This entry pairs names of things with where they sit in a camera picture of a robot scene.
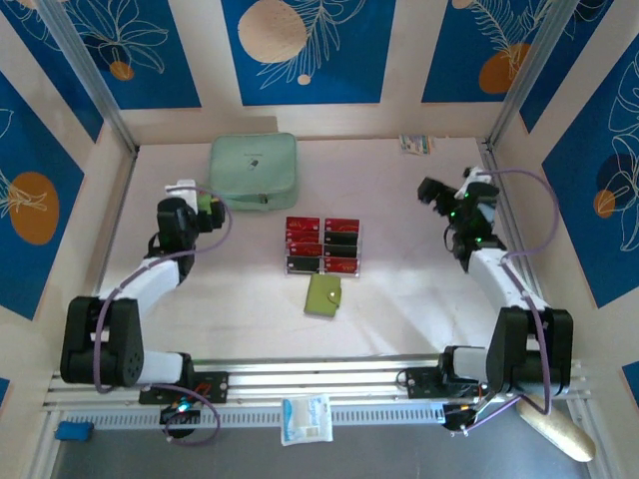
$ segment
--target black bracket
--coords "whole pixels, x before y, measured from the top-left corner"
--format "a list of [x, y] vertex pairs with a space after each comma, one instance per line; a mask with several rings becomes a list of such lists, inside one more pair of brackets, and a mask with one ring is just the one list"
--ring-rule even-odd
[[[229, 393], [228, 372], [196, 372], [193, 376], [193, 390], [214, 404], [226, 404]], [[139, 402], [144, 405], [179, 404], [187, 394], [160, 388], [141, 391]]]
[[408, 399], [435, 399], [446, 397], [437, 367], [410, 367], [405, 371]]

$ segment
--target vertical metal post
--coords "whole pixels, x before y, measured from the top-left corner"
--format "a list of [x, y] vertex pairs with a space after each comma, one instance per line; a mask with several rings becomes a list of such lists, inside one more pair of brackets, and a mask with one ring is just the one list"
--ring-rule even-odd
[[499, 116], [490, 131], [488, 136], [488, 148], [490, 149], [497, 146], [506, 128], [519, 113], [521, 106], [561, 37], [568, 20], [570, 20], [580, 2], [580, 0], [542, 1], [552, 2], [552, 5], [548, 15], [541, 23], [539, 32], [535, 36], [530, 51], [526, 55], [510, 90], [506, 94]]
[[82, 38], [67, 15], [63, 3], [57, 0], [34, 0], [34, 4], [40, 18], [51, 32], [51, 36], [96, 105], [100, 115], [109, 123], [122, 145], [135, 155], [137, 153], [136, 142], [120, 115], [120, 109], [109, 87], [107, 87], [98, 67], [85, 48]]

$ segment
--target card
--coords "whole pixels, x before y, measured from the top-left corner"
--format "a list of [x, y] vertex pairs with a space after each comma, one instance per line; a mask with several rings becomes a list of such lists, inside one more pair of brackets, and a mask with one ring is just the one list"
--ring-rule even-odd
[[313, 217], [287, 217], [287, 231], [318, 232], [320, 219]]
[[288, 272], [320, 272], [320, 259], [307, 256], [287, 256]]
[[328, 256], [323, 261], [326, 272], [339, 272], [342, 274], [357, 273], [357, 259], [354, 257], [332, 257]]
[[323, 247], [316, 242], [290, 242], [287, 244], [291, 256], [321, 256]]
[[320, 232], [287, 232], [287, 242], [320, 242]]
[[357, 246], [357, 233], [326, 232], [323, 235], [323, 242], [326, 244], [342, 244], [346, 246]]
[[359, 220], [347, 220], [344, 218], [326, 218], [323, 222], [327, 232], [358, 233]]
[[357, 246], [342, 246], [340, 244], [325, 244], [324, 256], [357, 257]]

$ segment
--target blue block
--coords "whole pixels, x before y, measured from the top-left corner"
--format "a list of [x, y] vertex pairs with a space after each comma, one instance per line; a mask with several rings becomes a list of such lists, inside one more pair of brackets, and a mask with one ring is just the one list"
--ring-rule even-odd
[[91, 438], [93, 422], [69, 422], [62, 421], [56, 430], [56, 439], [59, 441], [86, 442]]

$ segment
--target white packet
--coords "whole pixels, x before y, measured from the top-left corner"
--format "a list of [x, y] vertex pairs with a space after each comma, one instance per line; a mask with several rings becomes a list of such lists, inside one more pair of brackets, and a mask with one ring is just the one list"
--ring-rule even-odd
[[326, 394], [282, 401], [282, 445], [332, 442], [332, 416]]
[[399, 135], [399, 145], [403, 153], [429, 155], [432, 151], [432, 138], [427, 135]]

